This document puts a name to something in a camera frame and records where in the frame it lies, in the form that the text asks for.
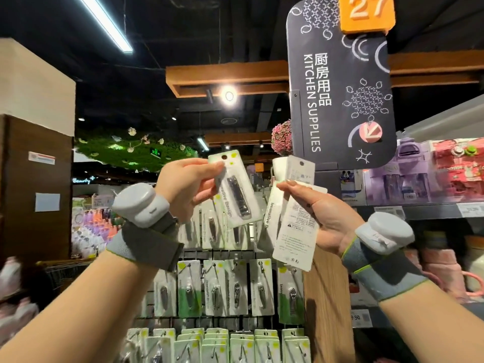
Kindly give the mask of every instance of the forearm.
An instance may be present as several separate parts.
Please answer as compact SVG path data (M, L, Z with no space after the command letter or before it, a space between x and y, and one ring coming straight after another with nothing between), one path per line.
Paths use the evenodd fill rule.
M382 301L380 308L420 363L482 362L484 321L431 281Z
M100 361L97 356L108 361L156 272L103 252L0 350L0 361L85 363Z

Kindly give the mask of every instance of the person's left hand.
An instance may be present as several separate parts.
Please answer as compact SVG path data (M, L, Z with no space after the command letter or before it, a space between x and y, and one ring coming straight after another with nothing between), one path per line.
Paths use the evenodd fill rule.
M223 169L223 162L209 164L202 158L170 162L162 168L155 191L170 203L170 213L184 223L196 205L217 194L214 178Z

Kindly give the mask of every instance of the green exit sign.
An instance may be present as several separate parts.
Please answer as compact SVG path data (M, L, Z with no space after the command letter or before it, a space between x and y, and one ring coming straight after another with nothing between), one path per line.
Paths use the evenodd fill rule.
M149 153L150 153L150 154L151 154L153 157L156 157L156 158L158 158L158 159L161 159L161 153L160 153L160 151L159 151L158 149L155 149L155 148L151 147L151 148L149 149Z

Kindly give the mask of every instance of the artificial greenery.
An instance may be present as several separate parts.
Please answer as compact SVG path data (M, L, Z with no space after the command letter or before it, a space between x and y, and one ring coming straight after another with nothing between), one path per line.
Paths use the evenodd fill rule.
M174 160L197 157L197 152L191 147L165 141L160 135L131 134L128 131L78 133L76 150L105 164L150 172L158 172L166 163ZM161 157L151 155L151 148L157 149Z

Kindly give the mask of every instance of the mug handle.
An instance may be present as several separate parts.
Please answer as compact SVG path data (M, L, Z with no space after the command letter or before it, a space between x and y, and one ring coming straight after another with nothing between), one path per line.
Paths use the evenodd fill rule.
M469 297L482 297L484 296L484 280L479 275L469 273L468 271L462 271L463 275L470 276L478 281L481 290L478 292L466 292Z
M429 278L430 281L432 281L434 284L436 284L437 287L439 287L440 289L442 289L445 292L444 283L442 282L442 280L436 274L432 274L432 273L430 273L428 271L424 271L424 270L422 270L421 272L424 276Z

